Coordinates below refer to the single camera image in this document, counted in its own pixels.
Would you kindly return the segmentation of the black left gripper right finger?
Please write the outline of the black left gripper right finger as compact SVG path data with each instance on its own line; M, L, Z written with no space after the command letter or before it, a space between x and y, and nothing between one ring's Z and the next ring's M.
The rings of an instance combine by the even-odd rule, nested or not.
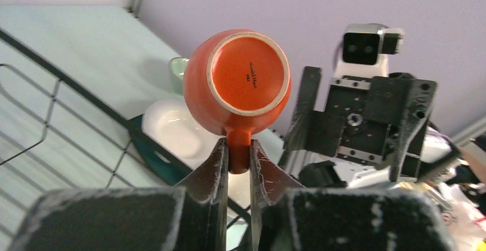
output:
M272 162L258 140L250 144L249 171L252 249L269 250L283 225L282 196L303 185Z

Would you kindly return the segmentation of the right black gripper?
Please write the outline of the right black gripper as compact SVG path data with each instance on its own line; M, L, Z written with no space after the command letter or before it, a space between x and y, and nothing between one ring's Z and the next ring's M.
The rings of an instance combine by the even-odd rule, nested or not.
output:
M284 149L389 167L391 182L417 178L417 133L430 115L437 83L409 74L333 79L320 112L314 107L321 77L321 68L303 69Z

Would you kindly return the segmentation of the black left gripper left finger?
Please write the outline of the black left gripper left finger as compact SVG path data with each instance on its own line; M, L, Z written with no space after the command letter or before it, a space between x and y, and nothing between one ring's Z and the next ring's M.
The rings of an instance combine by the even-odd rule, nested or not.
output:
M209 157L178 183L185 191L179 209L176 250L225 250L229 148L220 138Z

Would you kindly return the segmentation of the small orange ceramic cup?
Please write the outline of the small orange ceramic cup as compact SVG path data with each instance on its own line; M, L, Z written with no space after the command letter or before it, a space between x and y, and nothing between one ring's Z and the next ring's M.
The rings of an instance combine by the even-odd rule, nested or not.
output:
M249 169L253 135L277 120L291 89L283 49L248 29L207 39L191 55L183 75L185 103L198 124L226 138L232 174Z

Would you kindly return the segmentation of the white pink fluted plate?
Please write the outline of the white pink fluted plate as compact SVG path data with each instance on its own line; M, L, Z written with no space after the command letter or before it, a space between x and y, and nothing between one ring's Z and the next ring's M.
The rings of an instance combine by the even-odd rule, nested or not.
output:
M220 138L202 128L184 102L174 99L151 104L143 114L142 131L191 169L209 157Z

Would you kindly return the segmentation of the green floral ceramic bowl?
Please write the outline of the green floral ceramic bowl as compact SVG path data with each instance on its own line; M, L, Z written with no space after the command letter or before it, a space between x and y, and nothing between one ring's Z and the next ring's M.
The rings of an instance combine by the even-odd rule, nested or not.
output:
M171 85L179 95L183 95L183 76L188 62L189 59L184 57L175 57L168 62Z

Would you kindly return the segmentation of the white ceramic bowl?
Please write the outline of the white ceramic bowl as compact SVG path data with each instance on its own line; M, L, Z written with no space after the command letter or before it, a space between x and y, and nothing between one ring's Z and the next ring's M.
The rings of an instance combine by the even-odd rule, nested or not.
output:
M250 205L250 171L229 174L228 197L243 209Z

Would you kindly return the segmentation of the teal square plate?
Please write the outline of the teal square plate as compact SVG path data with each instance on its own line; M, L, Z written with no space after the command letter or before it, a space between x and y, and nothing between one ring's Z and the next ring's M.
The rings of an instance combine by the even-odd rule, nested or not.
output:
M182 171L179 166L167 160L145 140L130 132L135 149L149 170L166 184L172 186L183 180L190 172Z

